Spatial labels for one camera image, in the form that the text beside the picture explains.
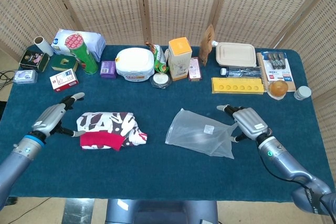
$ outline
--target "red fabric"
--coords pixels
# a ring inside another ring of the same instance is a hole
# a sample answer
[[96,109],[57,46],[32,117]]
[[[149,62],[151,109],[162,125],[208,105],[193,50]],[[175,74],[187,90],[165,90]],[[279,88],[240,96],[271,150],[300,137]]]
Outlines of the red fabric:
[[106,145],[115,149],[116,151],[119,151],[124,140],[125,137],[123,136],[108,133],[105,131],[87,132],[84,135],[80,136],[80,146]]

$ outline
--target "snack bag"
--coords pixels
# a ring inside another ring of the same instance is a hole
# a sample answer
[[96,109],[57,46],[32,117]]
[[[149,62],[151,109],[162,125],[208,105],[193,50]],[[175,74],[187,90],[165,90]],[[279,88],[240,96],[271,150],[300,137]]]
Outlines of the snack bag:
[[149,46],[150,51],[154,54],[154,69],[157,72],[166,73],[169,70],[167,66],[167,58],[165,57],[162,48],[159,45],[145,42]]

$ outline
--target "plastic bag label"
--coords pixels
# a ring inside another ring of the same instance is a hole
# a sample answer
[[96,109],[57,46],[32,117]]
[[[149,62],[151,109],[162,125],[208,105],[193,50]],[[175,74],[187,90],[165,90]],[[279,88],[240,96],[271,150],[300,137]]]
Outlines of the plastic bag label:
[[204,127],[204,131],[203,132],[205,134],[212,135],[212,133],[214,133],[214,129],[215,129],[215,127],[206,124],[205,127]]

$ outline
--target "yellow tray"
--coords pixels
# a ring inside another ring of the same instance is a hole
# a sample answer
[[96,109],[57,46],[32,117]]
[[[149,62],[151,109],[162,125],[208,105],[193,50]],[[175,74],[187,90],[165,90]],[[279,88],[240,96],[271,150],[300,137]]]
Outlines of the yellow tray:
[[264,86],[257,78],[211,78],[212,93],[263,94]]

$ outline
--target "pringles can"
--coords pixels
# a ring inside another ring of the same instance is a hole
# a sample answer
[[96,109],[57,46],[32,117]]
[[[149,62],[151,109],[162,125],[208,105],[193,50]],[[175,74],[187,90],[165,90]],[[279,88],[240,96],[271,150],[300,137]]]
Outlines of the pringles can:
[[71,34],[66,38],[65,46],[81,61],[85,73],[93,74],[97,72],[98,65],[80,34]]

